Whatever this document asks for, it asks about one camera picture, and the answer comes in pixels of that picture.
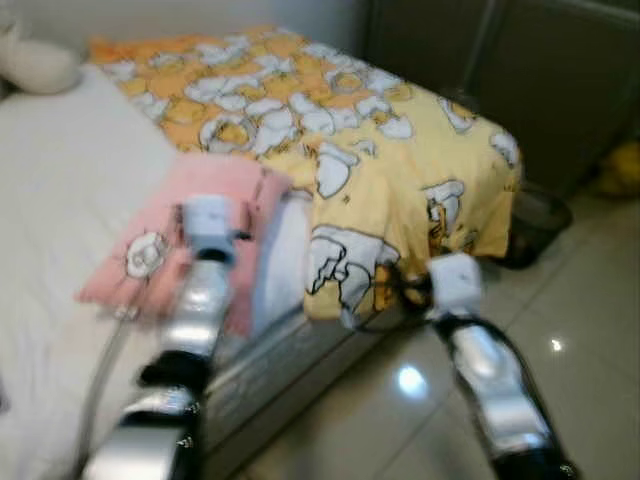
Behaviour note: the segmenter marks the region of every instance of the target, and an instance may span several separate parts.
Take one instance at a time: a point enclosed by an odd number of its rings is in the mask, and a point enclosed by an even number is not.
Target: mattress
[[[14,95],[0,104],[0,208],[7,227],[0,258],[11,272],[0,292],[0,382],[8,406],[0,413],[3,478],[68,473],[89,385],[117,327],[100,308],[75,304],[73,293],[176,155],[97,68],[84,67],[83,76],[66,94]],[[226,423],[212,442],[265,401],[256,393],[266,392],[260,374],[246,373],[249,367],[259,373],[276,357],[286,363],[291,350],[279,345],[289,337],[298,348],[309,342],[309,324],[300,313],[307,210],[304,197],[283,200],[259,266],[251,336],[221,340],[221,376],[208,393],[213,419]],[[160,327],[125,328],[97,406],[94,445],[117,420],[136,371],[158,346]],[[262,336],[269,340],[257,341]]]

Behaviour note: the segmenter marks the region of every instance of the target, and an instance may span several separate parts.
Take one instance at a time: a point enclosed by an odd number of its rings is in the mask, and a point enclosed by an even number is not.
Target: stuffed toy
[[[28,93],[67,90],[80,79],[79,65],[72,52],[29,38],[11,0],[0,0],[0,98],[3,79]]]

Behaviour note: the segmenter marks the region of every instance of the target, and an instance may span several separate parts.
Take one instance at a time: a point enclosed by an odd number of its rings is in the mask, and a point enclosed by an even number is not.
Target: bed
[[[64,478],[73,463],[87,391],[116,328],[100,307],[76,304],[73,294],[183,149],[149,121],[155,113],[147,107],[128,101],[113,75],[90,64],[70,92],[16,94],[0,103],[3,478]],[[484,187],[478,181],[475,188]],[[283,199],[258,270],[259,315],[251,334],[223,337],[217,352],[205,429],[206,468],[216,478],[233,473],[379,341],[336,321],[309,321],[303,310],[315,208],[309,195]],[[425,200],[429,208],[446,229],[441,207]],[[396,314],[388,308],[376,322]],[[117,420],[135,372],[156,351],[159,328],[127,326],[98,404],[92,445]]]

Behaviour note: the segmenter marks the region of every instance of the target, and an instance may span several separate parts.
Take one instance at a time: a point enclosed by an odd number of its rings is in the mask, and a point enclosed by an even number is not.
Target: cabinet
[[[496,0],[466,91],[517,138],[527,178],[564,195],[637,113],[629,0]],[[369,60],[430,90],[463,83],[484,0],[378,0]]]

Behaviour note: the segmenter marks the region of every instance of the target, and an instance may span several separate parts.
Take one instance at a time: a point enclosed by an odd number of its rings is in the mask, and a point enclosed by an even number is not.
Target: tile floor
[[[581,196],[572,209],[574,225],[535,266],[485,266],[482,313],[528,358],[585,479],[637,480],[640,202]],[[403,382],[413,385],[411,397]],[[238,480],[491,479],[467,415],[434,335],[396,335]]]

